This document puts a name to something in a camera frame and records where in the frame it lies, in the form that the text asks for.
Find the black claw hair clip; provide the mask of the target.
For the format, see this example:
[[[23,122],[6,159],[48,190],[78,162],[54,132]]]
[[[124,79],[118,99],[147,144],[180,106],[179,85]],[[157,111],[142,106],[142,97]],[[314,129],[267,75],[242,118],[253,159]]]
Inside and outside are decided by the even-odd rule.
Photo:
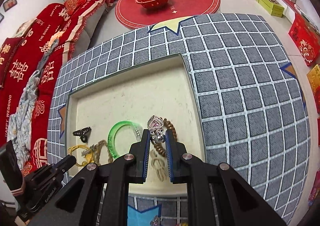
[[[91,127],[85,127],[73,132],[73,136],[78,136],[83,143],[88,142],[88,138],[91,134]]]

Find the silver pendant charm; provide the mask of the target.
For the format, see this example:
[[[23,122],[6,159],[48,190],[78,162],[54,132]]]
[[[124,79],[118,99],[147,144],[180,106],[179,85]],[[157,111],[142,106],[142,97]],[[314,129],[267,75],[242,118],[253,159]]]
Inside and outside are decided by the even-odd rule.
[[[150,225],[151,226],[161,226],[162,221],[163,221],[163,218],[161,216],[155,216],[151,220]]]

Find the beige bunny hair clip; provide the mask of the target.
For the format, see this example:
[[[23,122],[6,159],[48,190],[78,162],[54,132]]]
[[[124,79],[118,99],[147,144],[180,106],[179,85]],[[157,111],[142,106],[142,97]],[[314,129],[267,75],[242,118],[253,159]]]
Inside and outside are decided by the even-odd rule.
[[[160,182],[164,182],[167,179],[167,171],[165,169],[165,162],[161,159],[157,153],[152,150],[151,156],[151,167],[155,170],[156,176]]]

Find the green translucent bangle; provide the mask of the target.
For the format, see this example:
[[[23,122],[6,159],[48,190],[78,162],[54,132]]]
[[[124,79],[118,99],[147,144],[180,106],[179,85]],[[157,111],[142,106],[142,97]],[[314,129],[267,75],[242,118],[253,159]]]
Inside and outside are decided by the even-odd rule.
[[[119,158],[120,155],[117,152],[116,149],[116,138],[117,138],[117,132],[120,131],[121,128],[124,127],[130,127],[136,137],[136,141],[140,141],[143,134],[143,127],[135,122],[132,121],[119,121],[117,122],[109,131],[108,137],[107,137],[107,148],[112,156],[113,159]]]

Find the silver heart pink pendant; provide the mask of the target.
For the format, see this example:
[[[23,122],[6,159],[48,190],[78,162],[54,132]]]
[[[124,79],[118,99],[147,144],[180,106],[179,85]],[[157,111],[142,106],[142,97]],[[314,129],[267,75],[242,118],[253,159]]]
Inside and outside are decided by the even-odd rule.
[[[150,133],[150,141],[153,145],[163,143],[165,141],[164,122],[162,118],[153,115],[147,122],[147,127]]]

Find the grey patterned cloth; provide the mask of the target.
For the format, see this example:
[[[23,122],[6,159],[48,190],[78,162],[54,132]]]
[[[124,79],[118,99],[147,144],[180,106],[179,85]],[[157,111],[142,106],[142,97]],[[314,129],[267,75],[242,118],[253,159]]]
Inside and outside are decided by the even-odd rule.
[[[59,39],[49,42],[49,48],[39,61],[36,70],[31,74],[20,97],[15,113],[9,116],[9,126],[7,141],[12,142],[14,153],[16,154],[18,167],[22,169],[30,158],[31,151],[31,119],[35,108],[37,87],[40,83],[41,74],[44,72],[44,65],[49,56],[58,46]]]

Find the shallow cream tray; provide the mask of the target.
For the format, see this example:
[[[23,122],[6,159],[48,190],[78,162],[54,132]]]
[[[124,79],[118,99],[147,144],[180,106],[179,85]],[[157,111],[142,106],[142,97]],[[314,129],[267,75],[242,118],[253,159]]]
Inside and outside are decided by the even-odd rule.
[[[81,143],[73,132],[91,128],[88,144],[106,140],[120,121],[147,128],[152,116],[168,119],[186,150],[204,159],[199,110],[187,66],[180,54],[130,67],[92,82],[68,97],[65,118],[67,147]]]

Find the grey checkered tablecloth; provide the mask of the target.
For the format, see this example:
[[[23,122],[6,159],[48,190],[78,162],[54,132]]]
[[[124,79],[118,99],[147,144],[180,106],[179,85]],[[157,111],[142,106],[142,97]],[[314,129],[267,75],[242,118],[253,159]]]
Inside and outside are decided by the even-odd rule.
[[[71,92],[178,53],[200,108],[206,160],[230,163],[290,222],[308,173],[311,139],[303,92],[281,41],[252,14],[203,14],[177,27],[126,32],[62,66],[49,114],[48,161],[66,155],[60,111]]]

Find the red sofa cover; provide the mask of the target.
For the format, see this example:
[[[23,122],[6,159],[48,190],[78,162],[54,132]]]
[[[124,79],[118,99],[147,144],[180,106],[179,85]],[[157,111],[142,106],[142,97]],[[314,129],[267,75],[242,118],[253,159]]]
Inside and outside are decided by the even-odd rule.
[[[59,39],[49,56],[37,87],[37,100],[31,119],[30,158],[21,170],[24,176],[47,164],[47,127],[54,87],[64,63],[76,55],[80,39],[89,42],[92,33],[88,21],[99,20],[114,0],[86,0],[72,15],[64,3],[47,5],[37,17],[21,25],[13,37],[1,46],[1,144],[7,143],[9,116],[16,112],[23,89],[49,42]]]

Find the red square cushion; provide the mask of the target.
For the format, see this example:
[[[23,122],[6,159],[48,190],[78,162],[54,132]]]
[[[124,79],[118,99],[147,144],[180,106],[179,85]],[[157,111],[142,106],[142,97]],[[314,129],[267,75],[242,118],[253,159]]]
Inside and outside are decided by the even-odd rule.
[[[84,4],[86,0],[66,0],[64,2],[64,6],[69,15],[72,15],[74,11],[82,4]]]

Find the red gift box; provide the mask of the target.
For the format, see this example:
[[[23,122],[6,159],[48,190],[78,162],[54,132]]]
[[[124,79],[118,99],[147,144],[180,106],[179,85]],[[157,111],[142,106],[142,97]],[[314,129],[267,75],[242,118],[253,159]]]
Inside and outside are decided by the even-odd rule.
[[[298,48],[306,65],[308,67],[314,65],[319,58],[319,34],[298,13],[295,14],[289,36]]]

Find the red round rug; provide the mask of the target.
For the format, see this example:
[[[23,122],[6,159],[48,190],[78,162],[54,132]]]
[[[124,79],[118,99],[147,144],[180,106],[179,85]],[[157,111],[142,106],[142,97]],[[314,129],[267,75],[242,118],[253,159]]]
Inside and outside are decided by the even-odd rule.
[[[115,15],[122,25],[135,29],[174,18],[215,13],[220,4],[221,0],[168,0],[159,9],[146,9],[136,0],[118,0]]]

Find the green yellow box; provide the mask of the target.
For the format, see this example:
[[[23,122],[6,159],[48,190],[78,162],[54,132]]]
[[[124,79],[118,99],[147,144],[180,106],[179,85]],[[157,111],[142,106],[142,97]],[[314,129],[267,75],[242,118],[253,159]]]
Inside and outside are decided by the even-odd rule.
[[[257,0],[271,16],[282,17],[284,12],[284,7],[276,0]]]

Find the framed wall picture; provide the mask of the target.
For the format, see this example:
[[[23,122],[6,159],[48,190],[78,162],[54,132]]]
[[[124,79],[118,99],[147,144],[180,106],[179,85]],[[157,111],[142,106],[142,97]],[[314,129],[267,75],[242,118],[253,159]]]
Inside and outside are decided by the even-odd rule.
[[[3,3],[4,11],[7,12],[9,9],[17,5],[17,0],[7,0]]]

